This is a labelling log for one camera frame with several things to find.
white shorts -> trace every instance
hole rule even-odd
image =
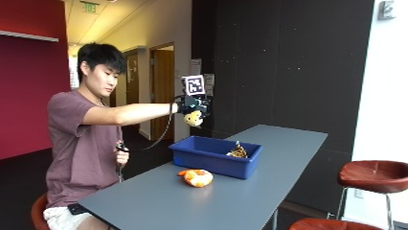
[[[51,230],[78,230],[82,222],[91,217],[90,213],[72,215],[68,207],[55,207],[44,210],[44,219]]]

red stool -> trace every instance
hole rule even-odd
[[[44,220],[44,210],[47,208],[47,204],[48,204],[47,194],[43,194],[38,198],[31,208],[31,218],[32,218],[36,230],[50,230],[47,221]]]
[[[345,193],[349,188],[362,189],[386,195],[389,226],[394,230],[393,206],[389,194],[408,189],[408,163],[386,160],[353,161],[341,169],[338,183],[343,186],[337,219],[341,216]]]
[[[304,218],[293,223],[290,230],[382,230],[382,228],[345,220]]]

orange toy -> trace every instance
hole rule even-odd
[[[213,181],[213,174],[206,170],[185,170],[179,172],[184,180],[195,187],[204,187]]]

table top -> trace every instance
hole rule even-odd
[[[204,188],[189,186],[172,163],[79,201],[123,230],[262,229],[326,141],[327,134],[258,125],[228,138],[264,146],[246,180],[214,174]]]

table leg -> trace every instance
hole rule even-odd
[[[277,230],[278,228],[278,209],[276,210],[276,212],[272,215],[272,230]]]

